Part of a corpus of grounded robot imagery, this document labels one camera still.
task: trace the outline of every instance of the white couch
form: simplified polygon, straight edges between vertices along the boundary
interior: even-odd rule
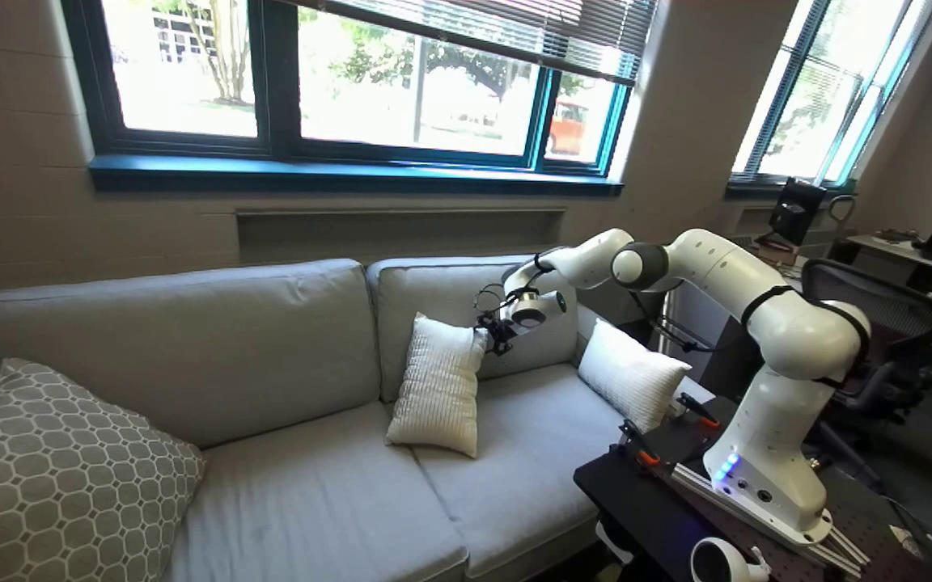
[[[0,358],[204,448],[175,582],[530,579],[596,541],[572,468],[620,416],[577,368],[592,310],[484,354],[476,460],[386,438],[413,314],[473,323],[511,265],[324,258],[0,291]]]

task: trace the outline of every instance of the pillow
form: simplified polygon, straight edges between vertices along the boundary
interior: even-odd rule
[[[204,454],[55,368],[0,368],[0,579],[165,579]]]
[[[476,454],[476,370],[482,354],[482,332],[418,314],[388,441]]]
[[[664,423],[687,370],[687,362],[645,349],[606,319],[596,323],[580,362],[580,376],[640,434]]]

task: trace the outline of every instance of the back cushion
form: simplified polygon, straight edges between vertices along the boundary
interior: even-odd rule
[[[377,381],[350,258],[4,291],[6,354],[198,447],[376,399]]]
[[[501,273],[518,267],[527,256],[487,256],[487,258],[386,258],[369,265],[376,323],[377,323],[377,370],[380,397],[397,399],[412,319],[427,314],[453,326],[473,326],[479,310],[487,310],[501,296]],[[538,364],[568,362],[577,352],[577,295],[555,273],[538,288],[558,288],[565,314],[545,319],[527,337],[511,343],[506,354],[484,354],[482,377],[527,370]]]

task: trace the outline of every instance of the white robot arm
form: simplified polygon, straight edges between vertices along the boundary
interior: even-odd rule
[[[763,368],[727,430],[702,454],[704,487],[727,509],[797,547],[831,533],[825,487],[800,447],[835,381],[865,349],[859,310],[809,302],[776,267],[708,228],[687,228],[668,245],[645,245],[625,228],[606,228],[577,249],[553,249],[513,267],[501,285],[494,319],[521,326],[563,310],[563,296],[533,288],[545,270],[558,270],[577,288],[609,278],[625,288],[682,278],[742,319],[761,346]]]

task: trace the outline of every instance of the window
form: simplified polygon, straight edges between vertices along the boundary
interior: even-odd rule
[[[65,8],[100,157],[609,183],[654,0]]]
[[[800,0],[730,179],[846,183],[929,18],[932,0]]]

